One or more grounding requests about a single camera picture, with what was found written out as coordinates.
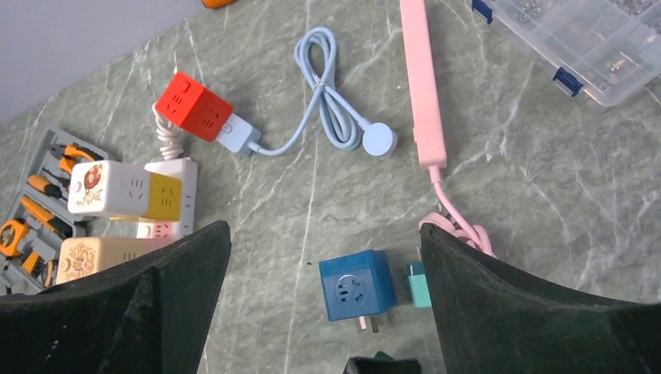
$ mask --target screwdriver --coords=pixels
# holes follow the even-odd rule
[[[41,175],[31,175],[27,178],[27,184],[31,185],[37,191],[43,193],[46,196],[54,197],[56,199],[63,198],[62,190],[57,185],[50,183]]]
[[[46,169],[41,169],[41,170],[44,173],[46,173],[46,174],[50,175],[51,177],[53,177],[54,180],[58,181],[58,183],[60,185],[62,185],[62,187],[64,187],[67,191],[69,191],[69,184],[71,184],[71,181],[68,178],[58,177],[57,175],[51,173],[50,171],[48,171]]]
[[[51,212],[44,209],[41,205],[34,202],[31,198],[23,196],[20,199],[21,205],[32,214],[46,228],[56,233],[61,239],[71,238],[72,228],[66,222],[54,216]]]

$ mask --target white wall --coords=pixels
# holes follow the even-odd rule
[[[201,9],[202,0],[0,0],[0,123]]]

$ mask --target white coiled cable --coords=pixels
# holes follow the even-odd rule
[[[165,144],[158,149],[163,155],[163,159],[174,160],[175,158],[178,158],[179,155],[184,153],[182,134],[174,130],[172,122],[158,114],[156,111],[156,103],[151,106],[151,111],[154,113],[154,118],[156,119],[157,138]]]

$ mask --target white power strip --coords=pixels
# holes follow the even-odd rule
[[[137,238],[171,238],[173,241],[193,233],[197,164],[189,158],[150,162],[145,170],[182,180],[182,206],[179,221],[138,222]]]

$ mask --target teal plug adapter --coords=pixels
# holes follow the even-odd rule
[[[411,286],[413,305],[416,308],[432,306],[429,288],[427,288],[427,277],[425,277],[425,267],[422,265],[422,261],[416,261],[408,265],[408,285]]]

